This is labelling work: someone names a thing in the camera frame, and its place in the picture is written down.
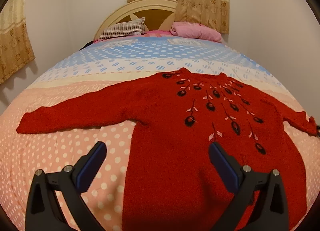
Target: sweater sleeve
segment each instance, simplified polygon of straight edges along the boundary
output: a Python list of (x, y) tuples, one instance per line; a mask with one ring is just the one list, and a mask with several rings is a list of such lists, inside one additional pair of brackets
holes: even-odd
[(310, 135), (317, 136), (318, 130), (315, 119), (310, 117), (309, 121), (307, 120), (306, 112), (296, 112), (283, 104), (282, 102), (278, 101), (273, 96), (270, 96), (266, 93), (261, 92), (262, 94), (262, 101), (266, 101), (268, 103), (273, 104), (278, 112), (282, 115), (283, 121), (287, 121), (291, 126), (295, 127), (296, 129), (306, 132)]
[(100, 127), (133, 119), (146, 123), (147, 107), (157, 100), (157, 76), (105, 87), (25, 113), (17, 133), (48, 133), (71, 128)]

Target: bed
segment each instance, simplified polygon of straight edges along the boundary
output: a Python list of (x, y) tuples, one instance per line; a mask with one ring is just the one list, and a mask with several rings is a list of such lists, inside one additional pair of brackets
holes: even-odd
[[(176, 5), (174, 0), (137, 0), (126, 4), (102, 23), (93, 39), (112, 24), (141, 17), (146, 18), (146, 31), (169, 30)], [(82, 198), (106, 230), (121, 230), (125, 174), (135, 126), (135, 122), (125, 121), (93, 129), (17, 134), (16, 128), (25, 112), (53, 106), (118, 82), (181, 67), (193, 73), (218, 75), (223, 72), (274, 96), (295, 111), (303, 110), (271, 73), (220, 43), (161, 32), (94, 43), (46, 71), (0, 116), (0, 204), (17, 229), (25, 229), (28, 191), (35, 170), (55, 172), (64, 165), (73, 165), (99, 140), (107, 145), (108, 156)], [(284, 128), (305, 163), (306, 200), (310, 210), (320, 190), (320, 139), (308, 136), (287, 122)], [(77, 229), (63, 196), (59, 192), (57, 196), (68, 223)]]

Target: sweater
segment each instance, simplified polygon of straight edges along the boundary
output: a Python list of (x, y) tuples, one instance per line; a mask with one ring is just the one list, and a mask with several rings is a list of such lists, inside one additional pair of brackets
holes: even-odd
[[(214, 141), (241, 165), (264, 173), (280, 171), (290, 229), (305, 215), (305, 166), (283, 121), (317, 135), (315, 120), (307, 121), (305, 112), (223, 73), (194, 74), (181, 68), (108, 86), (24, 114), (17, 132), (49, 133), (125, 120), (136, 121), (136, 126), (123, 231), (210, 230), (233, 198), (210, 163), (208, 147)], [(237, 229), (246, 225), (254, 203)]]

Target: headboard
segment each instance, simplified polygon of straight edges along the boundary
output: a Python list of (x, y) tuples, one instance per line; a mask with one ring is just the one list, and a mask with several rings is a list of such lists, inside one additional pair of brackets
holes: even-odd
[(145, 29), (150, 30), (170, 30), (174, 22), (176, 0), (135, 0), (113, 12), (101, 24), (94, 39), (109, 26), (120, 22), (127, 22), (145, 17)]

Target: metal screw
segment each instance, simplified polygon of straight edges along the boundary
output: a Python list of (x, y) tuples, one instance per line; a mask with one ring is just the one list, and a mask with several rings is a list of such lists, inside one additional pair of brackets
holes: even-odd
[(71, 165), (67, 165), (67, 166), (64, 167), (63, 170), (64, 170), (65, 172), (70, 172), (72, 169), (73, 169), (73, 167), (72, 167)]
[(244, 165), (242, 167), (242, 169), (245, 171), (245, 172), (250, 172), (251, 171), (251, 167), (249, 165)]
[(42, 169), (36, 170), (36, 173), (35, 173), (36, 176), (40, 176), (41, 174), (42, 174)]
[(272, 171), (272, 173), (273, 173), (273, 175), (275, 175), (275, 176), (279, 176), (279, 175), (280, 175), (280, 172), (279, 172), (279, 170), (277, 170), (277, 169), (274, 169), (274, 170)]

